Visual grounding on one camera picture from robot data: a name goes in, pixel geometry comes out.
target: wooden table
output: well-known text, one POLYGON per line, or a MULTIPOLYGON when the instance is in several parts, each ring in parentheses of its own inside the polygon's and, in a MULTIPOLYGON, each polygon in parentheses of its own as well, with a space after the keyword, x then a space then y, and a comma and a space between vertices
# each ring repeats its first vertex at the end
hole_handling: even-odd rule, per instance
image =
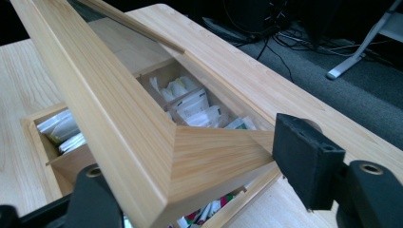
MULTIPOLYGON (((403 153, 400 150, 173 9, 156 5, 131 11, 128 15, 178 41, 212 70, 224 75, 237 72, 239 78, 228 84, 244 91, 251 105, 258 105, 261 115, 268 121, 274 124, 275 120, 271 120, 268 113, 278 112, 311 119, 347 149, 346 162, 357 158, 380 162, 402 180, 403 153)), ((55 199, 44 194, 49 188, 44 167, 27 144, 20 119, 60 103, 63 97, 49 78, 31 40, 0 47, 0 86, 0 204, 16 206, 23 216, 55 199)), ((239 215, 232 226, 335 227, 335 209, 307 213, 286 180, 280 179, 239 215)))

